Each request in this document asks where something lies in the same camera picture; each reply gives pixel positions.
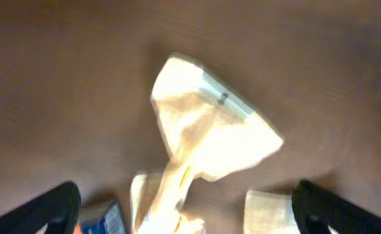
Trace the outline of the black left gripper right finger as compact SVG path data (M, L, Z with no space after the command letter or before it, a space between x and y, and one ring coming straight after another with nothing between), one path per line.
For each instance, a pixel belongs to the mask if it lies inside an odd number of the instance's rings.
M301 234L381 233L381 218L307 180L291 195L295 222Z

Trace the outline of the brown paper pouch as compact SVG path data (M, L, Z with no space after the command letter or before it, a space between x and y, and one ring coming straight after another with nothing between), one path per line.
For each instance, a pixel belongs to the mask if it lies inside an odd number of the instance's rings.
M191 183L214 182L257 166L284 140L273 125L198 61L172 53L150 96L168 163L153 196L141 194L133 233L205 233L182 207Z

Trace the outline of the Kleenex tissue multipack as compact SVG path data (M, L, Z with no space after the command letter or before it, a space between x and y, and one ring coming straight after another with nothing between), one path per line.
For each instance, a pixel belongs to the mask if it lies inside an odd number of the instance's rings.
M128 234L125 219L117 200L103 201L79 211L74 233Z

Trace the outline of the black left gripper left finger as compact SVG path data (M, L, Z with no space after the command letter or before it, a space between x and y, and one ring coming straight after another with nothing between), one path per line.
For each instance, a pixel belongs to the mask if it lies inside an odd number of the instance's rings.
M66 181L0 216L0 234L72 234L81 208L78 186Z

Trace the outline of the beige paper pouch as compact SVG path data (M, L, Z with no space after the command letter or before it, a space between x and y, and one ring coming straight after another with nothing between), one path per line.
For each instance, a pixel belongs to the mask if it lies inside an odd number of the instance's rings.
M244 205L244 234L300 234L291 196L249 190Z

